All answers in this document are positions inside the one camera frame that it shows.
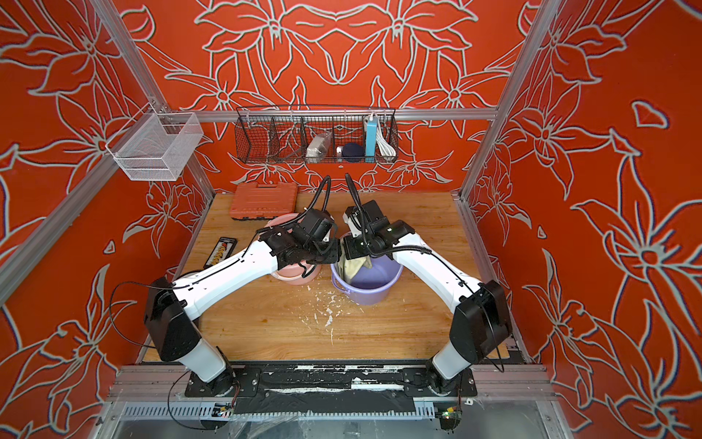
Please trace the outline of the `purple plastic bucket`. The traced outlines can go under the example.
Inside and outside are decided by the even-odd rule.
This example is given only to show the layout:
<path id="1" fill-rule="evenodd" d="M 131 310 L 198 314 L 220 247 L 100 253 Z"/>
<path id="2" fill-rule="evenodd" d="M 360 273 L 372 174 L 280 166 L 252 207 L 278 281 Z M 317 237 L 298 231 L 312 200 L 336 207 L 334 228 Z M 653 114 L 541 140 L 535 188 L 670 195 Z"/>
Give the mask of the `purple plastic bucket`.
<path id="1" fill-rule="evenodd" d="M 334 287 L 358 305 L 376 305 L 383 301 L 399 281 L 402 272 L 403 267 L 388 256 L 372 258 L 371 267 L 361 267 L 347 283 L 338 264 L 331 265 Z"/>

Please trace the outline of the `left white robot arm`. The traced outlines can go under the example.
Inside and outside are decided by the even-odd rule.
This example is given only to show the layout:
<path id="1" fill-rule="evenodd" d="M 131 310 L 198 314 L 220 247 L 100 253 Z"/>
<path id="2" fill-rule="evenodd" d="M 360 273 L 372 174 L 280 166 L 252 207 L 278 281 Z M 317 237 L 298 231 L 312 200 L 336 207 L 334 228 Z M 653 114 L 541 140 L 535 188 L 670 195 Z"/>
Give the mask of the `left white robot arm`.
<path id="1" fill-rule="evenodd" d="M 205 311 L 245 285 L 288 266 L 311 276 L 321 265 L 337 263 L 340 243 L 336 223 L 327 211 L 331 177 L 324 177 L 307 208 L 284 223 L 256 230 L 238 254 L 169 283 L 153 282 L 148 289 L 144 325 L 159 358 L 176 361 L 223 395 L 235 386 L 229 360 L 209 344 L 195 325 Z"/>

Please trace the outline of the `yellow cloth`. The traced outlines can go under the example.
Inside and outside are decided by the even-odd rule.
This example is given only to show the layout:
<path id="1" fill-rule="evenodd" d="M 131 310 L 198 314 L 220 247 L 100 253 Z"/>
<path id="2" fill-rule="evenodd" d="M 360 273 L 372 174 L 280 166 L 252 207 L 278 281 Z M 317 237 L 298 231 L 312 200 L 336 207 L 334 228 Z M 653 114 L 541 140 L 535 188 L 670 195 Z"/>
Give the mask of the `yellow cloth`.
<path id="1" fill-rule="evenodd" d="M 372 260 L 368 255 L 350 258 L 350 253 L 343 243 L 340 243 L 340 258 L 336 263 L 336 270 L 339 276 L 347 284 L 351 284 L 362 268 L 371 269 Z"/>

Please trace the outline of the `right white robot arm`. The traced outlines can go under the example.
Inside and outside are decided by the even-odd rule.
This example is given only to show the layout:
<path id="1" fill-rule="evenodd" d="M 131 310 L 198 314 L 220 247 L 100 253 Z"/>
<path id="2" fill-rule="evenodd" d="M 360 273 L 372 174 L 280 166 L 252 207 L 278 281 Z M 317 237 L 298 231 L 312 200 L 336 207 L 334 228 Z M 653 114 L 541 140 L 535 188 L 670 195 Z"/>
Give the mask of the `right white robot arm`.
<path id="1" fill-rule="evenodd" d="M 426 366 L 429 387 L 447 393 L 462 372 L 513 334 L 505 289 L 459 270 L 405 221 L 390 222 L 376 201 L 363 204 L 351 175 L 345 179 L 354 205 L 344 214 L 350 234 L 341 241 L 343 261 L 389 257 L 428 285 L 453 314 L 449 341 Z"/>

